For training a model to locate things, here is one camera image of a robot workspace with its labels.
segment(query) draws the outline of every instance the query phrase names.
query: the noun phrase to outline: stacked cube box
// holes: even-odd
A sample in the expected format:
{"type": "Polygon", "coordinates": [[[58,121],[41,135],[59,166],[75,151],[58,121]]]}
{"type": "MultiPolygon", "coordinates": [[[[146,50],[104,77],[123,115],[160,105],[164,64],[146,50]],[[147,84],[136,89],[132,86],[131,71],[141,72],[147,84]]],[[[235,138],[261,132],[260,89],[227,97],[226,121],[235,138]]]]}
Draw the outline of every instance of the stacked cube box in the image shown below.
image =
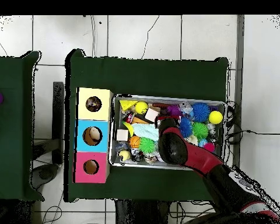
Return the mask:
{"type": "Polygon", "coordinates": [[[107,89],[92,89],[80,87],[76,91],[76,119],[78,119],[76,138],[76,154],[73,166],[74,183],[105,183],[109,175],[108,161],[110,111],[113,94],[107,89]],[[89,111],[86,108],[88,98],[96,96],[101,101],[101,108],[89,111]],[[100,130],[100,142],[90,146],[83,140],[83,133],[88,127],[100,130]],[[85,171],[84,164],[94,160],[98,166],[94,174],[85,171]]]}

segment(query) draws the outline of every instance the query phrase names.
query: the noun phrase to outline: yellow tennis ball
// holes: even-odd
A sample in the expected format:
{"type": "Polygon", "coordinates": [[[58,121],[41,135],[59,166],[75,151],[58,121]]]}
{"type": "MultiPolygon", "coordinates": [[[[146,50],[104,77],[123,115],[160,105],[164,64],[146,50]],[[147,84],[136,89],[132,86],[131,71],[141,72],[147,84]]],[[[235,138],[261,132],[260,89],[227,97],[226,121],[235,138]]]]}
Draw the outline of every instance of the yellow tennis ball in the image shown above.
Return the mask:
{"type": "Polygon", "coordinates": [[[223,115],[219,111],[212,111],[208,117],[208,120],[212,124],[219,124],[223,120],[223,115]]]}
{"type": "Polygon", "coordinates": [[[146,111],[148,110],[148,105],[143,101],[137,102],[136,106],[136,112],[139,114],[145,114],[146,111]]]}

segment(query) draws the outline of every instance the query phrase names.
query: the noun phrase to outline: gray bin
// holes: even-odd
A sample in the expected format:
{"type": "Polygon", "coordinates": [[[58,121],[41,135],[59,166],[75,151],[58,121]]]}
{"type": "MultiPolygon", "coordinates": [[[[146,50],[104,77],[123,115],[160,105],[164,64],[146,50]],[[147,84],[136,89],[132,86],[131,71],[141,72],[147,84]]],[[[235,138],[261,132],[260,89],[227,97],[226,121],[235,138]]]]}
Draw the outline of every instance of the gray bin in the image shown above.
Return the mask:
{"type": "Polygon", "coordinates": [[[137,100],[147,103],[166,103],[166,104],[180,104],[182,102],[189,102],[190,104],[203,102],[209,106],[218,106],[219,111],[223,115],[223,121],[216,125],[216,135],[218,139],[218,146],[216,147],[215,154],[223,159],[225,152],[225,134],[226,134],[226,119],[227,119],[227,104],[222,101],[210,101],[210,100],[189,100],[189,99],[178,99],[178,98],[166,98],[166,97],[153,97],[153,96],[138,96],[131,95],[131,97],[122,97],[121,94],[116,94],[112,99],[112,107],[114,118],[111,120],[110,130],[110,142],[109,142],[109,162],[113,166],[128,166],[128,167],[145,167],[152,169],[178,169],[178,170],[191,170],[187,167],[183,167],[177,164],[168,164],[164,162],[155,162],[154,164],[142,162],[133,162],[126,160],[122,162],[116,154],[115,145],[117,144],[115,133],[118,129],[126,129],[122,124],[122,112],[120,110],[120,100],[137,100]]]}

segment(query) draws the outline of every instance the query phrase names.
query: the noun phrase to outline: circular hole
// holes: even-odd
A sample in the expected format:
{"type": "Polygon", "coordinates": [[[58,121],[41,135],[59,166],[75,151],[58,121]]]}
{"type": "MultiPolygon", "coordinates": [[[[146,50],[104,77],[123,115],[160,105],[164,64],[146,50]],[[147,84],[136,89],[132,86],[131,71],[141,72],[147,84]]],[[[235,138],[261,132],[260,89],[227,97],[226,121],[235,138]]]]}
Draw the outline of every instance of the circular hole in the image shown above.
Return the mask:
{"type": "Polygon", "coordinates": [[[83,168],[87,174],[96,174],[99,171],[99,164],[96,160],[88,160],[84,163],[83,168]]]}
{"type": "Polygon", "coordinates": [[[102,102],[96,96],[89,97],[86,101],[86,108],[88,111],[96,112],[102,107],[102,102]]]}
{"type": "Polygon", "coordinates": [[[102,131],[97,127],[88,127],[83,132],[83,140],[89,146],[96,146],[102,140],[102,131]]]}

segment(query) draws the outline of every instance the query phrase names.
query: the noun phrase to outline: green cloth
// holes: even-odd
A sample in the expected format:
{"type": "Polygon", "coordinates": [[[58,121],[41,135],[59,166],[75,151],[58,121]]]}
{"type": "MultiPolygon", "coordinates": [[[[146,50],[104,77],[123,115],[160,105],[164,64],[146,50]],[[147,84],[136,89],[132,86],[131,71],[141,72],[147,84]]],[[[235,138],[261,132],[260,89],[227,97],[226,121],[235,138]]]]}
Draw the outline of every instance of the green cloth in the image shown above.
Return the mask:
{"type": "Polygon", "coordinates": [[[0,199],[42,200],[30,186],[32,75],[39,52],[0,57],[0,199]]]}
{"type": "Polygon", "coordinates": [[[86,58],[81,50],[76,50],[68,55],[66,65],[66,83],[68,86],[70,82],[71,90],[70,126],[66,126],[69,128],[69,144],[66,145],[69,147],[69,170],[66,171],[68,188],[65,186],[65,189],[68,190],[69,201],[75,198],[212,199],[202,178],[194,171],[112,166],[105,184],[73,183],[76,88],[109,89],[114,94],[224,102],[228,68],[226,58],[216,61],[86,58]]]}

